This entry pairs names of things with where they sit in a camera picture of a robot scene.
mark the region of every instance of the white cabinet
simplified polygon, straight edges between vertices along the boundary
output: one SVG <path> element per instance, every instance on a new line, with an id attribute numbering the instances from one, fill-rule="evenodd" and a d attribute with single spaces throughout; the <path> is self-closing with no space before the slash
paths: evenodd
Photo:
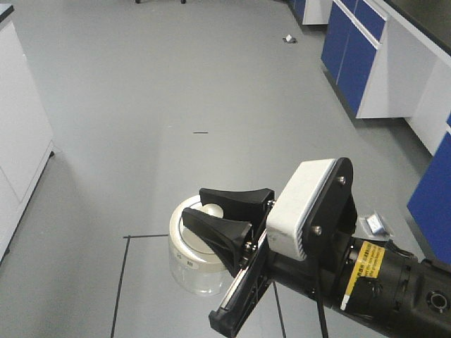
<path id="1" fill-rule="evenodd" d="M 52 132 L 12 22 L 0 30 L 0 257 L 52 148 Z"/>
<path id="2" fill-rule="evenodd" d="M 351 110 L 362 118 L 371 102 L 373 65 L 381 58 L 387 15 L 369 0 L 334 0 L 321 60 Z"/>

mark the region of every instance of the black floor line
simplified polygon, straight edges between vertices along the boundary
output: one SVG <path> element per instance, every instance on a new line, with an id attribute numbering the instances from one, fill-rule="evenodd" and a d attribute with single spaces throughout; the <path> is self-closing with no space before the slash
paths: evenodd
<path id="1" fill-rule="evenodd" d="M 167 237 L 168 234 L 140 234 L 138 236 L 124 236 L 123 238 L 150 238 L 150 237 Z"/>
<path id="2" fill-rule="evenodd" d="M 287 338 L 287 334 L 285 333 L 285 326 L 283 324 L 282 310 L 280 309 L 279 293 L 277 292 L 276 282 L 273 282 L 273 287 L 274 294 L 276 295 L 277 311 L 279 312 L 280 327 L 282 328 L 282 337 Z"/>
<path id="3" fill-rule="evenodd" d="M 114 337 L 114 329 L 116 327 L 116 318 L 118 317 L 119 297 L 121 296 L 122 279 L 124 277 L 125 262 L 127 261 L 128 246 L 130 245 L 130 236 L 124 237 L 124 238 L 127 238 L 127 245 L 125 246 L 124 259 L 122 261 L 122 270 L 121 270 L 121 277 L 119 278 L 118 294 L 116 295 L 116 306 L 114 307 L 113 327 L 111 328 L 111 338 Z"/>
<path id="4" fill-rule="evenodd" d="M 124 239 L 127 239 L 127 244 L 125 245 L 125 253 L 124 253 L 124 259 L 122 261 L 122 270 L 121 270 L 121 276 L 119 277 L 119 285 L 118 285 L 118 293 L 116 295 L 116 305 L 114 307 L 114 316 L 113 316 L 113 326 L 111 327 L 111 338 L 114 338 L 114 329 L 116 328 L 116 319 L 118 317 L 118 309 L 119 309 L 119 298 L 121 297 L 121 289 L 122 289 L 122 280 L 124 278 L 124 271 L 125 271 L 125 262 L 127 261 L 127 255 L 128 255 L 128 247 L 130 245 L 130 240 L 133 238 L 152 238 L 152 237 L 167 237 L 168 234 L 143 234 L 138 236 L 124 236 Z"/>

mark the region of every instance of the round white object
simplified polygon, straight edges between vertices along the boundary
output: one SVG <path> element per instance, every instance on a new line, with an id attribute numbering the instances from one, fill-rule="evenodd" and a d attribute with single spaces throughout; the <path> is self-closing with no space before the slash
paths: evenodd
<path id="1" fill-rule="evenodd" d="M 175 280 L 195 294 L 217 294 L 222 290 L 228 271 L 205 242 L 183 225 L 184 208 L 194 208 L 220 218 L 223 210 L 216 204 L 203 206 L 197 195 L 183 201 L 169 222 L 170 267 Z"/>

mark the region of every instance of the black cable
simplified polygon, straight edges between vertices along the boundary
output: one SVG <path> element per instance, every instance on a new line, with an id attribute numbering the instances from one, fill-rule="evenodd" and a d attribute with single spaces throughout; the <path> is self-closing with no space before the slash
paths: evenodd
<path id="1" fill-rule="evenodd" d="M 153 238 L 153 237 L 167 237 L 169 234 L 140 234 L 137 236 L 124 236 L 123 238 Z"/>
<path id="2" fill-rule="evenodd" d="M 313 268 L 315 271 L 315 280 L 316 280 L 316 287 L 315 287 L 315 298 L 316 298 L 316 307 L 318 308 L 318 316 L 319 316 L 319 325 L 321 326 L 321 334 L 323 335 L 323 338 L 329 338 L 329 333 L 327 330 L 327 323 L 326 323 L 326 314 L 324 313 L 324 304 L 323 304 L 323 294 L 321 291 L 321 275 L 319 271 L 319 262 L 317 259 L 314 260 Z"/>

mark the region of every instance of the gray floor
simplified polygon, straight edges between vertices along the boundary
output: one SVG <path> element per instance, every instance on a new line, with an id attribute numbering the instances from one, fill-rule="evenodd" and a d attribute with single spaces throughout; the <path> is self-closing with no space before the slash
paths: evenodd
<path id="1" fill-rule="evenodd" d="M 307 159 L 350 157 L 359 213 L 377 210 L 422 256 L 406 203 L 430 156 L 403 120 L 348 116 L 319 59 L 323 30 L 301 30 L 283 2 L 12 2 L 61 152 L 0 267 L 2 338 L 109 337 L 123 236 L 167 233 L 200 187 L 280 192 Z M 165 245 L 130 249 L 116 337 L 216 337 L 213 300 L 199 331 L 170 320 L 200 301 L 175 287 Z M 319 335 L 310 301 L 283 287 L 280 301 L 287 337 Z M 332 337 L 379 337 L 326 315 Z M 242 337 L 280 332 L 273 293 L 253 316 Z"/>

